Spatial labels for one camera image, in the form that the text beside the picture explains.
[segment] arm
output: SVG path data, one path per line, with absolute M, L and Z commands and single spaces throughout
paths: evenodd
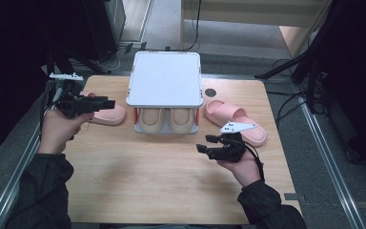
M 242 185 L 238 202 L 242 205 L 250 224 L 256 228 L 306 228 L 299 212 L 289 205 L 282 205 L 279 193 L 260 179 L 254 156 L 246 152 L 237 163 L 218 161 L 233 172 Z
M 59 111 L 45 115 L 40 147 L 20 178 L 19 198 L 6 228 L 71 228 L 65 183 L 73 168 L 61 153 L 92 116 L 67 119 Z

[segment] person's left hand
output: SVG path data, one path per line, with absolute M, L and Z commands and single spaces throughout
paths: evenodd
M 66 143 L 81 130 L 81 125 L 92 119 L 94 113 L 67 118 L 60 111 L 48 111 L 44 116 L 38 154 L 61 154 Z

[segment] white lid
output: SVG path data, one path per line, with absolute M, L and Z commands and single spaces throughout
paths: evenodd
M 200 107 L 200 56 L 195 52 L 137 52 L 127 104 L 132 107 Z

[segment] white controller part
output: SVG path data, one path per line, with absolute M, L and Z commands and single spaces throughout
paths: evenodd
M 50 78 L 83 81 L 83 77 L 77 75 L 76 73 L 73 73 L 73 74 L 54 74 L 54 73 L 51 73 Z
M 242 131 L 247 131 L 253 128 L 256 128 L 255 124 L 248 124 L 248 123 L 240 123 L 240 122 L 228 122 L 223 126 L 219 132 L 222 134 L 232 134 L 238 133 Z

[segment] finger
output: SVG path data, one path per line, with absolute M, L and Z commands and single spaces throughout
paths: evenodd
M 83 123 L 91 120 L 94 116 L 94 113 L 90 113 L 90 114 L 81 114 L 80 116 L 78 116 L 76 119 L 74 119 L 74 123 L 78 124 L 78 126 L 82 125 Z

